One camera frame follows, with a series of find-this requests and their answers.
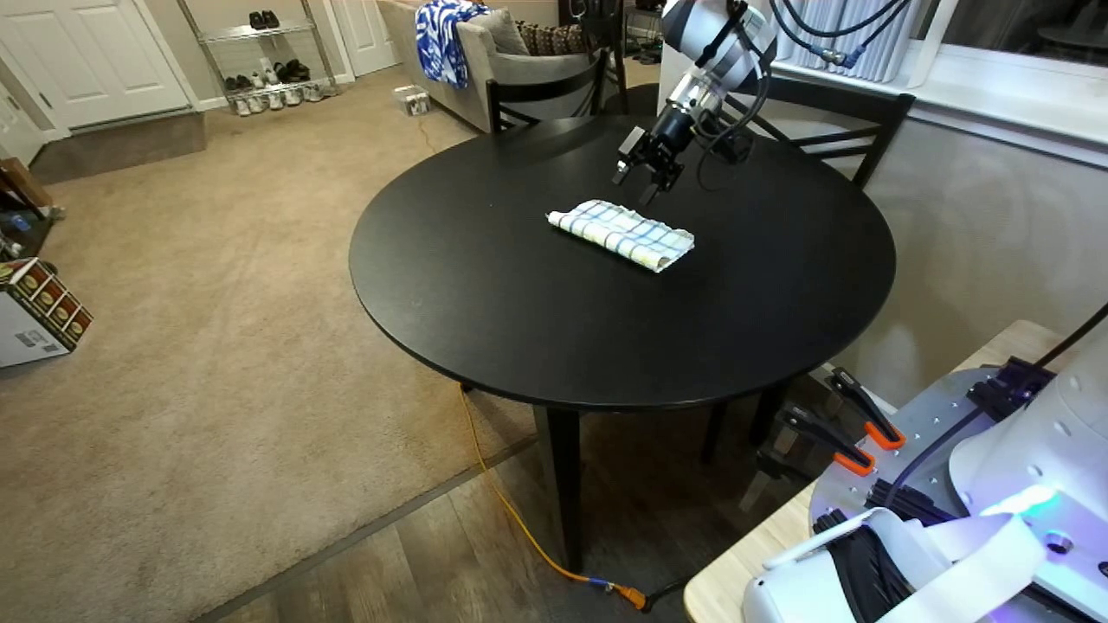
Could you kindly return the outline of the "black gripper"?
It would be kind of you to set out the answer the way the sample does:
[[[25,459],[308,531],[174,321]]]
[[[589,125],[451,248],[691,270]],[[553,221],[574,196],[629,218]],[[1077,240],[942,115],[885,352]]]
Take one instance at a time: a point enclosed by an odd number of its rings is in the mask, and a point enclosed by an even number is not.
[[[629,125],[629,130],[615,146],[613,185],[620,187],[626,174],[644,158],[644,167],[657,174],[657,187],[672,191],[682,175],[679,157],[691,146],[698,119],[703,111],[697,105],[667,99],[649,130],[642,125]]]

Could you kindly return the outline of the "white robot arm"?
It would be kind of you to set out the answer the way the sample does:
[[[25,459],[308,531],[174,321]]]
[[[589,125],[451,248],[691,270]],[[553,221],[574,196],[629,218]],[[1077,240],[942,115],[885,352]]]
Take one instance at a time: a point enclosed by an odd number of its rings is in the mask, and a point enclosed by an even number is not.
[[[768,80],[775,60],[775,20],[768,0],[667,0],[661,42],[689,60],[651,125],[633,125],[615,150],[615,185],[636,167],[657,191],[667,191],[679,157],[698,142],[725,158],[738,157],[738,130],[755,119],[730,119],[725,99],[747,80]]]

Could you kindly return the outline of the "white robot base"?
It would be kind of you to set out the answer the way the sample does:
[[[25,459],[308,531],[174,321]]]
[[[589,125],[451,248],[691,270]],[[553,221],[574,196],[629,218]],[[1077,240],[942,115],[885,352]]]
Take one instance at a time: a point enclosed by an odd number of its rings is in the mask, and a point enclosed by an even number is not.
[[[1108,330],[951,373],[837,459],[810,536],[747,581],[745,623],[1108,623]]]

